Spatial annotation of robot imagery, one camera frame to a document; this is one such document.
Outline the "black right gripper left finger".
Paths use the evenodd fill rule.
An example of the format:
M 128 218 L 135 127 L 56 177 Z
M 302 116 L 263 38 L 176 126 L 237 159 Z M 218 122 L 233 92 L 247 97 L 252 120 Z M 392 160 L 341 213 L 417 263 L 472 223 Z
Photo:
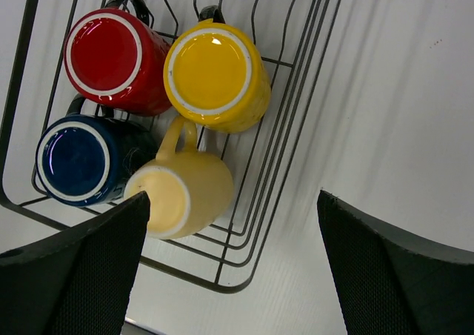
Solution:
M 1 254 L 2 334 L 120 334 L 150 200 L 108 212 Z

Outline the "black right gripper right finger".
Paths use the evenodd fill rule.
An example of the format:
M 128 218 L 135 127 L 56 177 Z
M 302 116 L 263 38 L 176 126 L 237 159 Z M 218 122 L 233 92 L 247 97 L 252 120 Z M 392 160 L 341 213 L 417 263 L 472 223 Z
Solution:
M 318 223 L 349 334 L 472 334 L 473 252 L 321 191 Z

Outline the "red mug black handle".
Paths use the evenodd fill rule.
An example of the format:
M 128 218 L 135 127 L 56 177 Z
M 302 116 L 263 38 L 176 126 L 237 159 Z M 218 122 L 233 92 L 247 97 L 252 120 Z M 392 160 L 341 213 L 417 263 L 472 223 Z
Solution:
M 170 108 L 163 78 L 170 44 L 150 18 L 144 0 L 109 0 L 74 24 L 64 43 L 64 67 L 83 97 L 138 116 Z

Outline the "yellow mug black handle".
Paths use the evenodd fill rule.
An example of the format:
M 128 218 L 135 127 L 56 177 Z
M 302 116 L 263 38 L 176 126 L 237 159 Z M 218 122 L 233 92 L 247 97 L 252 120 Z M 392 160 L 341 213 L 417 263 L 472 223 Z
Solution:
M 204 7 L 195 27 L 167 54 L 164 87 L 185 118 L 211 130 L 240 133 L 258 124 L 271 97 L 270 78 L 256 46 L 226 24 L 216 5 Z

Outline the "pale yellow mug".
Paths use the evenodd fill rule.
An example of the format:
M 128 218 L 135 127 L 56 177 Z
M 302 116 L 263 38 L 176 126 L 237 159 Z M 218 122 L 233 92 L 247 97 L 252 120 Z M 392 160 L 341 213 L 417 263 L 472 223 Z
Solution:
M 178 239 L 198 233 L 230 206 L 231 172 L 218 156 L 198 150 L 197 138 L 195 123 L 175 117 L 156 157 L 127 181 L 124 199 L 142 191 L 148 195 L 151 237 Z

